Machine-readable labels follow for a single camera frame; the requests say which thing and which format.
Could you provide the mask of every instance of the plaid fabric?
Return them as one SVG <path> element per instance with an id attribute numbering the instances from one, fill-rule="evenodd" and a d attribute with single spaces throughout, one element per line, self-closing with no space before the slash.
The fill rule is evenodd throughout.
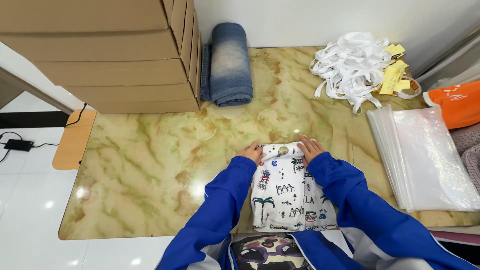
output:
<path id="1" fill-rule="evenodd" d="M 452 133 L 463 164 L 480 193 L 480 123 Z"/>

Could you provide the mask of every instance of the floor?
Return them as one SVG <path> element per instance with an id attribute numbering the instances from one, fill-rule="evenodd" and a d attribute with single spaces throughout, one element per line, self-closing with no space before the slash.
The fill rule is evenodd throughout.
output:
<path id="1" fill-rule="evenodd" d="M 53 111 L 54 107 L 22 93 L 0 112 Z M 25 140 L 56 144 L 63 128 L 0 129 Z M 2 142 L 15 138 L 6 134 Z M 56 147 L 11 151 L 0 163 L 0 270 L 152 270 L 173 236 L 69 240 L 58 230 L 78 171 L 58 171 L 51 163 Z M 0 149 L 0 159 L 6 151 Z M 340 231 L 326 232 L 346 249 Z"/>

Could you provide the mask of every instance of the stack of plastic bags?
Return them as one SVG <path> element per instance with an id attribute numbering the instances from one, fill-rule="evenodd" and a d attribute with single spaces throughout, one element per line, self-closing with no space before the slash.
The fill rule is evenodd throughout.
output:
<path id="1" fill-rule="evenodd" d="M 437 108 L 367 112 L 401 209 L 480 210 L 472 183 Z"/>

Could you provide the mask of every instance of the marble-pattern table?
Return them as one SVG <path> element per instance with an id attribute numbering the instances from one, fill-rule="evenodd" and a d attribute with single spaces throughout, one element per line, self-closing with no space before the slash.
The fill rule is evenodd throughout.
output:
<path id="1" fill-rule="evenodd" d="M 366 114 L 322 94 L 308 70 L 319 48 L 250 49 L 254 87 L 248 105 L 198 112 L 98 114 L 59 230 L 62 240 L 175 235 L 204 199 L 204 186 L 252 141 L 320 141 L 365 172 L 369 188 L 397 207 Z M 419 109 L 421 97 L 381 96 L 394 110 Z M 369 102 L 363 110 L 374 109 Z M 479 225 L 480 213 L 422 211 L 425 226 Z M 253 232 L 249 197 L 234 233 Z"/>

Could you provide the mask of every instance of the white ribbon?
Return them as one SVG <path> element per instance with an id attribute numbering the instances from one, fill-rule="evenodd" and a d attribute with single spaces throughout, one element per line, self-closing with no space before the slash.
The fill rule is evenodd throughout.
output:
<path id="1" fill-rule="evenodd" d="M 367 100 L 383 108 L 371 92 L 378 90 L 385 79 L 382 70 L 392 58 L 392 54 L 385 51 L 387 46 L 387 38 L 375 41 L 372 34 L 364 32 L 349 33 L 336 43 L 328 43 L 325 49 L 315 53 L 309 67 L 314 75 L 325 79 L 315 91 L 315 97 L 320 96 L 326 85 L 327 96 L 348 100 L 354 114 L 362 113 L 361 104 Z"/>

